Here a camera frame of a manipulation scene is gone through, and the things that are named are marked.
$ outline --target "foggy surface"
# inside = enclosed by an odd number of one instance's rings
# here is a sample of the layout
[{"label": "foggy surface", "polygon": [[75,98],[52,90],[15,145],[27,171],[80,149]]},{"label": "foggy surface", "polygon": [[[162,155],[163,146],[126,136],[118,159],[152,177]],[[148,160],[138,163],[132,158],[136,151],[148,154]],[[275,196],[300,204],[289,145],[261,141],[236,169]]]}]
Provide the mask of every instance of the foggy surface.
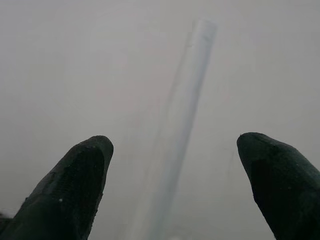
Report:
[{"label": "foggy surface", "polygon": [[1,0],[0,210],[75,144],[114,144],[91,240],[120,240],[197,17],[218,26],[167,239],[272,240],[236,146],[245,132],[320,169],[317,0]]}]

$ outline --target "white background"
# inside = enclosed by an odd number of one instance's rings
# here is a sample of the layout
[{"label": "white background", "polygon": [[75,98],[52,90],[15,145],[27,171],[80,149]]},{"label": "white background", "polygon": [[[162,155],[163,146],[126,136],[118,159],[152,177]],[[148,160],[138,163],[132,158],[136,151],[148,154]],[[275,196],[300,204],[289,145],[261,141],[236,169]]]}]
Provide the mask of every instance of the white background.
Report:
[{"label": "white background", "polygon": [[167,234],[274,239],[236,140],[260,132],[320,168],[317,0],[1,0],[0,210],[75,144],[115,146],[91,240],[120,240],[192,22],[218,26]]}]

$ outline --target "transparent tube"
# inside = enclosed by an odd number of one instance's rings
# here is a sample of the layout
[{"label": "transparent tube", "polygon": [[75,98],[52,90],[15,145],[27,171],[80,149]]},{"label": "transparent tube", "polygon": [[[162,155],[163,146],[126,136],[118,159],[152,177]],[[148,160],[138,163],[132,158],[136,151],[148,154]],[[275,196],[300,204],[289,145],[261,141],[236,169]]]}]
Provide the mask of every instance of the transparent tube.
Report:
[{"label": "transparent tube", "polygon": [[146,188],[124,240],[157,240],[170,210],[197,111],[216,26],[195,22],[156,137]]}]

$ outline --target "gray background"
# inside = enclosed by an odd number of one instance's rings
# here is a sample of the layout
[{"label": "gray background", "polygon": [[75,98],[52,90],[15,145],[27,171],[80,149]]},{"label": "gray background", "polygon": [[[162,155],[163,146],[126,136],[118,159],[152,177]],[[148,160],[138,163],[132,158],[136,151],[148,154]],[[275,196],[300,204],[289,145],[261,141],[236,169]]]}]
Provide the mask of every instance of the gray background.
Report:
[{"label": "gray background", "polygon": [[320,168],[318,0],[1,0],[0,210],[14,215],[69,148],[106,135],[90,239],[121,239],[197,17],[218,32],[167,239],[273,239],[236,140],[261,132]]}]

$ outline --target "clear plastic tube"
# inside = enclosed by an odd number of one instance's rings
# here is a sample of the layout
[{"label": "clear plastic tube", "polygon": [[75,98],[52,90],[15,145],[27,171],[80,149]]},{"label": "clear plastic tube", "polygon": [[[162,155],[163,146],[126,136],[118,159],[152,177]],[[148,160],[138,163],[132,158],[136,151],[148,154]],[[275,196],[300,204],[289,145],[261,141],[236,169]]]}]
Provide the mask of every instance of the clear plastic tube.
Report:
[{"label": "clear plastic tube", "polygon": [[141,196],[124,240],[157,240],[172,204],[197,111],[216,26],[195,22],[164,111]]}]

